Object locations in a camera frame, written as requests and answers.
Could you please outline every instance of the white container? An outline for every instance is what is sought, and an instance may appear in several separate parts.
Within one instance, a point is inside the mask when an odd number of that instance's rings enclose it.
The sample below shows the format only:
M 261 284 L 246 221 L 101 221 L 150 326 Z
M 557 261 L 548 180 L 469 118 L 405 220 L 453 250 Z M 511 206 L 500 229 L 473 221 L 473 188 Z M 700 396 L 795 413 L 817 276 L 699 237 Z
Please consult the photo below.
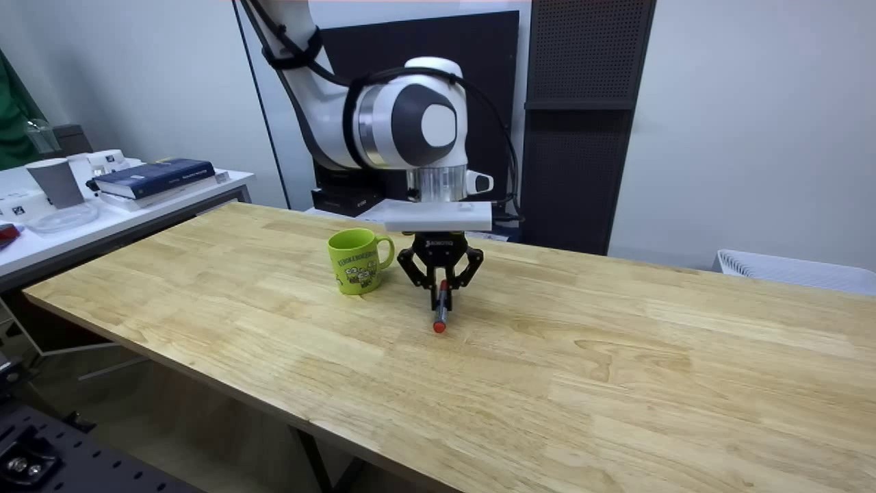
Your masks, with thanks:
M 839 262 L 817 262 L 799 258 L 777 258 L 739 250 L 717 250 L 717 272 L 728 276 L 750 276 L 819 291 L 840 291 L 876 296 L 876 272 Z

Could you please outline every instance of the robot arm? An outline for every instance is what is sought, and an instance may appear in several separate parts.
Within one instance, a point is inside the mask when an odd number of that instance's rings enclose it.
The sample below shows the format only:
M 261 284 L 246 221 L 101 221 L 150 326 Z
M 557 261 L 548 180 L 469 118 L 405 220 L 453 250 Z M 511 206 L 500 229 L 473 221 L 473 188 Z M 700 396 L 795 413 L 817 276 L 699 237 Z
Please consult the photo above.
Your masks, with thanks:
M 244 0 L 244 9 L 318 163 L 466 173 L 469 109 L 458 62 L 414 57 L 396 77 L 347 84 L 318 42 L 310 0 Z

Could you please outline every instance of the equipment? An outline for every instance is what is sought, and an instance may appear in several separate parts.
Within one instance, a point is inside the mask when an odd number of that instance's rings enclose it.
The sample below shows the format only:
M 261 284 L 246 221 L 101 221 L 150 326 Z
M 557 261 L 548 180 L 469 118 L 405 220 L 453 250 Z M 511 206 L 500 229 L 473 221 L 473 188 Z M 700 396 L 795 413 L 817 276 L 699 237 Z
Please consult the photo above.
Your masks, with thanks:
M 399 266 L 414 284 L 431 291 L 436 332 L 444 332 L 453 291 L 466 287 L 485 258 L 469 250 L 466 229 L 489 224 L 489 209 L 453 221 L 446 217 L 431 221 L 428 214 L 436 203 L 462 200 L 472 188 L 466 187 L 472 180 L 469 107 L 459 66 L 444 57 L 414 57 L 405 69 L 347 81 L 332 70 L 310 0 L 244 0 L 244 11 L 264 42 L 265 59 L 281 77 L 314 161 L 329 169 L 405 169 L 407 184 L 416 184 L 418 203 L 403 209 L 405 214 L 418 209 L 421 217 L 405 221 L 405 233 L 416 237 L 399 251 Z

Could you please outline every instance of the black cabinet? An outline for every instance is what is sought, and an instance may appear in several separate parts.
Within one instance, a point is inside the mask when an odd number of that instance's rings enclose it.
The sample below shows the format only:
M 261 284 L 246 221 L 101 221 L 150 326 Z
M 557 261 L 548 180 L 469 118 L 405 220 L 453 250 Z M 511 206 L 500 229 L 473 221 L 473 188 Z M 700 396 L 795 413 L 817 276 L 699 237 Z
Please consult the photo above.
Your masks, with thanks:
M 654 0 L 533 0 L 522 242 L 609 251 Z

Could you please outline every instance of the wooden tabletop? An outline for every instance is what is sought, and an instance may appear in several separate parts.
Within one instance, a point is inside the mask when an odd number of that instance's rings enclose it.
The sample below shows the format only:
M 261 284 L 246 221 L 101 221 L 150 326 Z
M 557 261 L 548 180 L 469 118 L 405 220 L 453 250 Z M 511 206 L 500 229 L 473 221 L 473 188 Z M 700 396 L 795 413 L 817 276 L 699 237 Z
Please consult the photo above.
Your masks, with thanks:
M 339 226 L 225 206 L 27 296 L 459 491 L 876 488 L 874 299 L 485 242 L 439 337 L 396 266 L 338 294 Z

